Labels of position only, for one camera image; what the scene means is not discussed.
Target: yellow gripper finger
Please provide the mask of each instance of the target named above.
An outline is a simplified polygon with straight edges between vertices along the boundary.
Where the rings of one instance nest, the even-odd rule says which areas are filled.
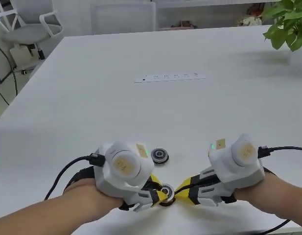
[[[184,203],[187,203],[189,205],[199,205],[200,203],[198,201],[198,193],[199,193],[199,187],[198,186],[195,186],[195,187],[192,187],[192,188],[186,188],[186,189],[180,191],[180,189],[182,189],[183,187],[198,183],[199,181],[200,181],[200,175],[195,175],[195,176],[192,176],[190,178],[187,178],[176,189],[175,198],[177,200],[183,201]]]

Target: sticker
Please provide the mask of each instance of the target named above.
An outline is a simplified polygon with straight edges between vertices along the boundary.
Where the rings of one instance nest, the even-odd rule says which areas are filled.
[[[117,157],[113,163],[116,170],[125,176],[129,176],[135,169],[135,166],[128,161],[124,156]]]
[[[226,141],[225,139],[217,140],[216,141],[216,150],[226,148]]]
[[[138,152],[139,152],[140,156],[142,158],[147,158],[147,153],[145,151],[144,146],[142,144],[136,144],[136,146],[137,146],[137,149],[138,149]]]
[[[243,160],[248,160],[255,154],[256,150],[251,143],[244,144],[239,150],[239,156]]]

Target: black cable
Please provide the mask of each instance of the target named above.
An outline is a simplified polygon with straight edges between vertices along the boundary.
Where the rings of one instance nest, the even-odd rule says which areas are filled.
[[[90,161],[91,160],[91,156],[85,156],[85,157],[80,157],[80,158],[76,158],[75,160],[71,161],[70,163],[68,163],[62,170],[61,172],[59,172],[58,176],[56,177],[53,186],[51,187],[51,189],[48,191],[47,195],[44,198],[44,201],[47,200],[50,195],[52,194],[52,192],[54,191],[54,189],[56,188],[58,181],[60,180],[60,178],[62,177],[62,175],[65,173],[65,171],[71,167],[73,164],[82,161],[82,160],[87,160]]]
[[[267,230],[267,231],[264,231],[264,232],[261,232],[261,233],[258,233],[258,234],[254,234],[254,235],[266,235],[266,234],[270,234],[270,233],[272,233],[272,232],[280,229],[281,227],[285,226],[289,222],[290,222],[290,220],[287,219],[287,220],[283,221],[281,224],[279,224],[278,226],[276,226],[276,227],[274,227],[274,228],[272,228],[270,230]]]
[[[300,150],[302,151],[302,147],[294,147],[294,146],[284,146],[284,147],[275,147],[275,148],[268,148],[271,152],[277,151],[277,150],[287,150],[287,149],[293,149],[293,150]]]
[[[219,183],[220,180],[219,178],[217,177],[217,175],[210,175],[202,180],[200,180],[199,182],[197,183],[194,183],[194,184],[189,184],[189,185],[186,185],[186,186],[183,186],[182,188],[178,189],[177,191],[175,191],[175,195],[177,195],[178,193],[180,193],[181,191],[183,190],[186,190],[186,189],[189,189],[189,188],[193,188],[193,187],[196,187],[196,186],[199,186],[199,187],[207,187],[207,186],[210,186],[210,185],[213,185],[213,184],[217,184]]]
[[[9,106],[9,103],[7,102],[7,100],[4,98],[4,96],[0,93],[0,96],[2,97],[2,99],[5,101],[5,103]]]
[[[0,51],[2,52],[2,54],[6,57],[7,61],[8,61],[8,64],[10,66],[10,69],[13,73],[13,76],[14,76],[14,82],[15,82],[15,90],[16,90],[16,96],[18,95],[18,86],[17,86],[17,80],[16,80],[16,75],[15,75],[15,72],[14,72],[14,69],[13,69],[13,66],[10,62],[10,60],[8,59],[6,53],[0,48]]]

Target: metal bearing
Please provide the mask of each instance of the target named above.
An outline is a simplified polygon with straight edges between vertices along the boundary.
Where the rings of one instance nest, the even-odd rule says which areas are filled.
[[[162,187],[163,188],[161,189],[161,192],[165,193],[168,198],[165,201],[161,202],[160,205],[163,207],[169,207],[176,201],[175,190],[169,184],[162,184]]]
[[[153,159],[153,162],[159,165],[165,164],[169,159],[167,151],[163,148],[154,149],[151,153],[151,157]]]

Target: cord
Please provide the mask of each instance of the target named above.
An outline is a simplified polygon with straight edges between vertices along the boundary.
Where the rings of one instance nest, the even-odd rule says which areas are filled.
[[[275,147],[275,148],[268,148],[266,146],[260,147],[260,148],[258,148],[258,158],[259,159],[265,158],[267,156],[270,156],[270,154],[272,152],[278,151],[278,150],[300,150],[300,151],[302,151],[302,147],[295,147],[295,146],[284,146],[284,147]],[[290,222],[290,220],[287,219],[287,220],[283,221],[281,224],[279,224],[278,226],[276,226],[270,230],[258,233],[257,235],[266,235],[266,234],[272,233],[272,232],[280,229],[281,227],[285,226],[289,222]]]
[[[52,194],[52,192],[54,191],[54,189],[56,188],[60,178],[62,177],[62,175],[65,173],[65,171],[71,167],[73,164],[79,162],[79,161],[82,161],[82,160],[87,160],[87,161],[90,161],[91,157],[90,156],[85,156],[85,157],[80,157],[80,158],[76,158],[75,160],[71,161],[70,163],[68,163],[58,174],[58,176],[56,177],[54,183],[53,183],[53,186],[51,187],[51,189],[48,191],[47,195],[45,196],[44,198],[44,201],[47,200],[50,195]]]
[[[258,233],[258,234],[254,234],[254,235],[266,235],[266,234],[270,234],[270,233],[272,233],[272,232],[280,229],[281,227],[285,226],[289,222],[290,222],[290,220],[287,219],[287,220],[283,221],[281,224],[279,224],[278,226],[276,226],[276,227],[274,227],[274,228],[272,228],[270,230],[267,230],[267,231],[264,231],[264,232],[261,232],[261,233]]]
[[[9,66],[10,66],[10,69],[11,69],[11,71],[12,71],[12,73],[13,73],[13,76],[14,76],[14,82],[15,82],[15,90],[16,90],[16,96],[18,95],[18,86],[17,86],[17,80],[16,80],[16,75],[15,75],[15,72],[14,72],[14,69],[13,69],[13,66],[12,66],[12,64],[11,64],[11,62],[10,62],[10,60],[8,59],[8,57],[7,57],[7,55],[6,55],[6,53],[0,48],[0,51],[2,52],[2,54],[5,56],[5,58],[7,59],[7,61],[8,61],[8,64],[9,64]]]
[[[9,106],[9,103],[7,102],[7,100],[4,98],[4,96],[0,93],[0,96],[2,97],[2,99],[5,101],[5,103]]]
[[[207,186],[210,186],[210,185],[213,185],[213,184],[217,184],[219,183],[220,180],[219,178],[217,177],[217,175],[210,175],[202,180],[200,180],[199,182],[197,183],[194,183],[194,184],[189,184],[189,185],[186,185],[186,186],[183,186],[182,188],[178,189],[177,191],[175,191],[175,195],[177,195],[178,193],[180,193],[181,191],[183,190],[186,190],[186,189],[189,189],[189,188],[193,188],[193,187],[196,187],[196,186],[200,186],[200,187],[207,187]]]
[[[68,163],[60,172],[59,174],[57,175],[54,183],[53,183],[53,186],[51,187],[51,189],[48,191],[47,195],[45,196],[44,198],[44,201],[47,200],[50,195],[52,194],[52,192],[54,191],[54,189],[56,188],[60,178],[62,177],[62,175],[65,173],[65,171],[71,167],[73,164],[79,162],[79,161],[82,161],[82,160],[87,160],[89,161],[89,163],[91,165],[95,165],[95,166],[99,166],[99,167],[103,167],[104,164],[105,164],[105,156],[103,155],[100,155],[100,154],[95,154],[95,153],[92,153],[88,156],[85,156],[85,157],[80,157],[80,158],[76,158],[75,160],[71,161],[70,163]]]
[[[302,151],[302,147],[294,147],[294,146],[284,146],[284,147],[275,147],[275,148],[268,148],[267,146],[259,147],[258,148],[258,158],[265,158],[267,156],[270,156],[270,154],[274,151],[278,150],[300,150]]]

